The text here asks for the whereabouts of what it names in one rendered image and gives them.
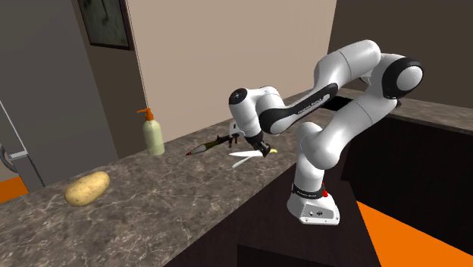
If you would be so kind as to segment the white and yellow scissors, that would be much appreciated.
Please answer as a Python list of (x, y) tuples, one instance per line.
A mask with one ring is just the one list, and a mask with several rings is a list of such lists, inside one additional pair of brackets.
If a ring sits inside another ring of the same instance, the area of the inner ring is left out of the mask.
[(232, 168), (237, 168), (238, 166), (242, 165), (244, 162), (251, 158), (255, 157), (263, 157), (263, 153), (259, 150), (251, 150), (251, 151), (241, 151), (241, 152), (232, 152), (230, 153), (231, 156), (242, 157), (243, 159), (234, 163)]

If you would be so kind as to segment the green toy rocket launcher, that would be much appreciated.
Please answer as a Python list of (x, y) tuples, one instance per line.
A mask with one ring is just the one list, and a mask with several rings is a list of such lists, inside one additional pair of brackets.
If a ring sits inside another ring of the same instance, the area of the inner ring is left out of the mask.
[(192, 149), (189, 151), (186, 155), (194, 155), (198, 154), (201, 152), (205, 152), (209, 149), (211, 149), (214, 146), (220, 145), (222, 143), (228, 142), (229, 147), (232, 146), (233, 142), (237, 143), (237, 138), (239, 137), (238, 134), (233, 134), (233, 135), (226, 135), (226, 136), (217, 136), (217, 138), (211, 142), (203, 143), (199, 146), (197, 146), (195, 149)]

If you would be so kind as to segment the cream soap bottle orange pump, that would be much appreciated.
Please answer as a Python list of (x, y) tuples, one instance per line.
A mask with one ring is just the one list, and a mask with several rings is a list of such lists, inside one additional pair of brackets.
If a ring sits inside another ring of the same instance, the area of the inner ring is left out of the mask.
[(154, 119), (150, 108), (144, 108), (137, 113), (145, 114), (143, 124), (143, 136), (146, 144), (146, 150), (149, 155), (157, 156), (164, 153), (164, 140), (161, 132), (161, 125)]

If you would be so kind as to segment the dark robot stand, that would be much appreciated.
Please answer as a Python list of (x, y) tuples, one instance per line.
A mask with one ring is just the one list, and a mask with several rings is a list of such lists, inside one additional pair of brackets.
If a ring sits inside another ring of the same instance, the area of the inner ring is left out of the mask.
[(238, 208), (242, 226), (238, 267), (381, 267), (356, 199), (341, 167), (324, 182), (340, 210), (336, 226), (304, 225), (287, 208), (291, 167)]

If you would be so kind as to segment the dark kitchen counter cabinet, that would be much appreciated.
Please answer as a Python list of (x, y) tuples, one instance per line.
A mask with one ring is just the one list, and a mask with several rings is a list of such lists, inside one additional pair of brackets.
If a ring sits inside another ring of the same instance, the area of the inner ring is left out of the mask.
[[(337, 167), (381, 267), (473, 267), (473, 133), (389, 117)], [(236, 210), (165, 267), (238, 267)]]

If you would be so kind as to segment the brown potato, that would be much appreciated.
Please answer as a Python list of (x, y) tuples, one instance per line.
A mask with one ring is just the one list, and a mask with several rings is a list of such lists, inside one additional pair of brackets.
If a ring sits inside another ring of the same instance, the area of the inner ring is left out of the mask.
[(64, 192), (64, 199), (74, 207), (87, 206), (96, 201), (109, 187), (110, 177), (104, 171), (97, 171), (80, 177)]

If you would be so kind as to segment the grey refrigerator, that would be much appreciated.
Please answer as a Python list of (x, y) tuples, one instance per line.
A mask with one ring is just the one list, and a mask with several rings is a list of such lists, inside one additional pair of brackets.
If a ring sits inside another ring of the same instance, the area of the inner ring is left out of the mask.
[(117, 159), (71, 0), (0, 0), (0, 144), (30, 192)]

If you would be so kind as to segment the dark framed wall picture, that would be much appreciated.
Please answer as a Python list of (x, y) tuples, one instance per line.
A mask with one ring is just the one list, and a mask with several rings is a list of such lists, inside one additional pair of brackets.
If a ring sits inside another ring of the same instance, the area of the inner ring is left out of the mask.
[(77, 0), (91, 46), (133, 51), (126, 0)]

